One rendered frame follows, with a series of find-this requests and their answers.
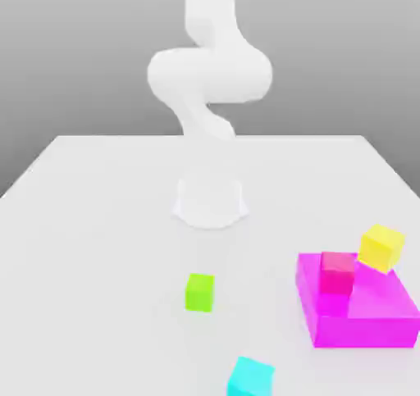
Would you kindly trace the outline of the small pink cube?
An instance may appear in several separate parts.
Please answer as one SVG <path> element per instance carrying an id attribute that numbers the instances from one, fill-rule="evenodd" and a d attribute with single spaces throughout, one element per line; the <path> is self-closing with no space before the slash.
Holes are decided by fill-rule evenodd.
<path id="1" fill-rule="evenodd" d="M 320 261 L 319 289 L 322 294 L 352 294 L 355 256 L 352 253 L 323 252 Z"/>

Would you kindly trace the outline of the large magenta box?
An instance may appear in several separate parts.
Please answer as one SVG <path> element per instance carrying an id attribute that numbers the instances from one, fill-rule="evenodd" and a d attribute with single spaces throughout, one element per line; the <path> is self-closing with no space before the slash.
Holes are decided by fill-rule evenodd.
<path id="1" fill-rule="evenodd" d="M 320 294 L 321 255 L 300 253 L 295 281 L 315 348 L 412 348 L 420 333 L 420 310 L 391 270 L 357 263 L 352 294 Z"/>

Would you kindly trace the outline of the small green cube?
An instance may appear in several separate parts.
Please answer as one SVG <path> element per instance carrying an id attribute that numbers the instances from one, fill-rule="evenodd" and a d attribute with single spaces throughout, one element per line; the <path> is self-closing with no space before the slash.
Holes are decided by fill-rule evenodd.
<path id="1" fill-rule="evenodd" d="M 213 275 L 191 273 L 185 289 L 185 308 L 189 311 L 211 312 L 214 283 Z"/>

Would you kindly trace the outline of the small yellow cube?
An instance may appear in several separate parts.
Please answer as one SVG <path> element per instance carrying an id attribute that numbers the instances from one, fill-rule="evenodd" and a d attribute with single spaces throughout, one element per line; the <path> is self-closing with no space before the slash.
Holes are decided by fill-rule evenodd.
<path id="1" fill-rule="evenodd" d="M 398 262 L 404 243 L 404 234 L 375 224 L 362 235 L 358 261 L 387 275 Z"/>

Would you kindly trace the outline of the small cyan cube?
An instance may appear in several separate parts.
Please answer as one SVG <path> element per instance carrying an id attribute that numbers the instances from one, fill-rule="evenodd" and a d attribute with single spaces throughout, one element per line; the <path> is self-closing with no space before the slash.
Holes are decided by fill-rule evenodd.
<path id="1" fill-rule="evenodd" d="M 248 357 L 239 357 L 226 387 L 226 396 L 272 396 L 275 368 Z"/>

